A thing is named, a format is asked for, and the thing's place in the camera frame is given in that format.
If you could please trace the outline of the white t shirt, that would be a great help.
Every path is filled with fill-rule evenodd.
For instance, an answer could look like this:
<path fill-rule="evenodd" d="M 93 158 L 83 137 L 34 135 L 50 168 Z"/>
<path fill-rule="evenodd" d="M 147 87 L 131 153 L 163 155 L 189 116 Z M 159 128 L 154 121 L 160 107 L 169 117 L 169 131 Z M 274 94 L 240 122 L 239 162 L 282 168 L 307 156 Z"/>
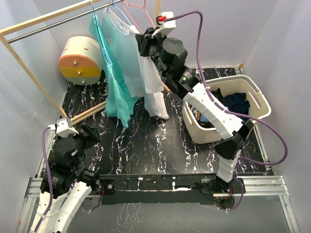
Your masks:
<path fill-rule="evenodd" d="M 103 11 L 102 28 L 131 97 L 143 97 L 150 116 L 169 119 L 159 73 L 150 57 L 139 55 L 135 38 L 139 31 L 134 25 L 123 22 L 109 8 Z"/>

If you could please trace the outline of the pink wire hanger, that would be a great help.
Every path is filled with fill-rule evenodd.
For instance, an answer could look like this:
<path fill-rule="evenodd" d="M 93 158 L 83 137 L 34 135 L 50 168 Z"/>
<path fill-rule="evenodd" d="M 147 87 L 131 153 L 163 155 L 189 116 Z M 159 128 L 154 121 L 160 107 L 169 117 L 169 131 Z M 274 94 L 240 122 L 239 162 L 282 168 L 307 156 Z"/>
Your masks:
<path fill-rule="evenodd" d="M 147 2 L 147 0 L 124 0 L 122 2 L 123 9 L 140 33 L 144 33 L 147 28 L 156 27 L 148 12 Z"/>

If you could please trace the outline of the black t shirt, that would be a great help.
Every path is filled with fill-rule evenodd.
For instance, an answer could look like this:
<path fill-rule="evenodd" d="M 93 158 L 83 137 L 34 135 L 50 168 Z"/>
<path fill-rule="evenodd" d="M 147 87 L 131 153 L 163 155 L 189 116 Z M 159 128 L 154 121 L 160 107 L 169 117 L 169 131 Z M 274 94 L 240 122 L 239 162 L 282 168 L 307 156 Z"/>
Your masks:
<path fill-rule="evenodd" d="M 221 104 L 224 103 L 223 96 L 219 88 L 216 91 L 211 91 L 211 93 Z M 206 129 L 214 128 L 213 124 L 211 124 L 211 122 L 202 114 L 200 115 L 198 123 L 201 127 L 206 128 Z"/>

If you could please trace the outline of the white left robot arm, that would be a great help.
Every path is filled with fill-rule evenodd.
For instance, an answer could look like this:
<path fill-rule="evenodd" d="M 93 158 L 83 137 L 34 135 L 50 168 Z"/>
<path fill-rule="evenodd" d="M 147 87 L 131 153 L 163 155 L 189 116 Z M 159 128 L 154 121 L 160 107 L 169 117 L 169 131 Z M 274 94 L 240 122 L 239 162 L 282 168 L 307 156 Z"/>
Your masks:
<path fill-rule="evenodd" d="M 30 228 L 32 233 L 65 233 L 85 198 L 100 189 L 97 172 L 85 168 L 80 174 L 76 173 L 85 159 L 85 150 L 100 142 L 97 128 L 86 124 L 81 128 L 81 133 L 71 128 L 68 136 L 58 141 L 52 164 L 49 164 L 46 146 L 42 146 L 46 173 Z"/>

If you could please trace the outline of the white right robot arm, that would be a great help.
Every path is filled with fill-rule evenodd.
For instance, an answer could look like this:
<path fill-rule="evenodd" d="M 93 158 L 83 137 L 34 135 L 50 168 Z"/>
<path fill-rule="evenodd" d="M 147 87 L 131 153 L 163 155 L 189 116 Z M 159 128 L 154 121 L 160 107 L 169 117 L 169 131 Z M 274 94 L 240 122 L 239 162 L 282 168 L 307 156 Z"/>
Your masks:
<path fill-rule="evenodd" d="M 145 33 L 136 34 L 138 52 L 142 57 L 153 61 L 165 85 L 178 97 L 194 106 L 216 128 L 221 140 L 215 146 L 219 155 L 219 168 L 216 177 L 203 185 L 203 188 L 229 192 L 234 187 L 236 164 L 245 140 L 254 124 L 251 120 L 243 122 L 235 115 L 226 113 L 218 99 L 209 97 L 206 82 L 185 65 L 187 50 L 181 40 L 161 34 L 153 36 L 155 29 L 148 28 Z"/>

